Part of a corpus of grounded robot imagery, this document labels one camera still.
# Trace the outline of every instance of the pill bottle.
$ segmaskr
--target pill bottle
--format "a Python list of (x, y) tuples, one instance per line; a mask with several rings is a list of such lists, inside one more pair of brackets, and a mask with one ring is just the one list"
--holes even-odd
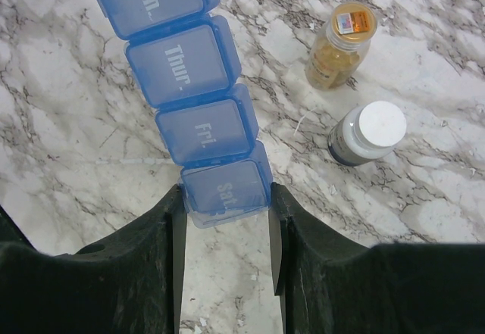
[(406, 119), (388, 101), (351, 110), (330, 132), (328, 150), (342, 165), (358, 166), (383, 158), (402, 140)]
[(316, 89), (329, 90), (345, 84), (364, 60), (377, 29), (372, 10), (358, 2), (333, 10), (317, 35), (305, 74)]

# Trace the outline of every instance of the bottle label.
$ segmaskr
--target bottle label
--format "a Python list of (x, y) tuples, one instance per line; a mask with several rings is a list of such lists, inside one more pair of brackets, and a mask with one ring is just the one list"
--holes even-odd
[(336, 17), (336, 22), (339, 27), (340, 35), (348, 35), (350, 33), (366, 33), (371, 29), (369, 16), (365, 11), (339, 14)]
[(339, 71), (320, 60), (316, 52), (311, 56), (309, 69), (310, 73), (314, 75), (314, 79), (324, 88), (330, 88), (339, 75)]
[(368, 158), (363, 158), (357, 154), (355, 154), (346, 144), (345, 140), (343, 139), (343, 121), (342, 119), (331, 131), (328, 135), (328, 151), (335, 159), (335, 161), (339, 162), (342, 165), (346, 166), (358, 166), (362, 164), (366, 164), (367, 162), (372, 161)]

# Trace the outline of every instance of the white marble surface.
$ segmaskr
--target white marble surface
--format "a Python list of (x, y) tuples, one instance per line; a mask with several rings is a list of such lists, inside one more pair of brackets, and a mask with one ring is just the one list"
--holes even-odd
[[(275, 180), (365, 245), (485, 241), (485, 0), (359, 0), (379, 30), (355, 78), (324, 94), (303, 65), (345, 1), (215, 11), (234, 33)], [(41, 251), (75, 252), (177, 181), (123, 46), (95, 0), (0, 0), (0, 203)], [(382, 161), (337, 165), (325, 136), (376, 99), (403, 109), (407, 137)], [(267, 216), (189, 224), (182, 333), (281, 333), (271, 289)]]

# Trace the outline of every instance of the marble countertop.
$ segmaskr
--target marble countertop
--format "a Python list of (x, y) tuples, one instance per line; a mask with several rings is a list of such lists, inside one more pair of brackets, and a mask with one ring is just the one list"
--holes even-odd
[[(214, 12), (233, 31), (275, 180), (364, 245), (484, 242), (485, 0), (357, 0), (379, 18), (369, 55), (319, 92), (308, 50), (347, 1), (222, 0)], [(177, 181), (123, 47), (95, 0), (0, 0), (0, 203), (46, 253), (106, 236)], [(330, 129), (379, 99), (405, 112), (405, 140), (381, 161), (336, 164)], [(281, 333), (267, 220), (189, 223), (182, 333)]]

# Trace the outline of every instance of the amber pill bottle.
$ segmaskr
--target amber pill bottle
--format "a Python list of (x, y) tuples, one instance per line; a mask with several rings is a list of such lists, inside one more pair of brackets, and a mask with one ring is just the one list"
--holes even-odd
[(310, 84), (320, 90), (345, 84), (367, 55), (376, 29), (366, 5), (349, 2), (335, 8), (310, 51), (305, 68)]

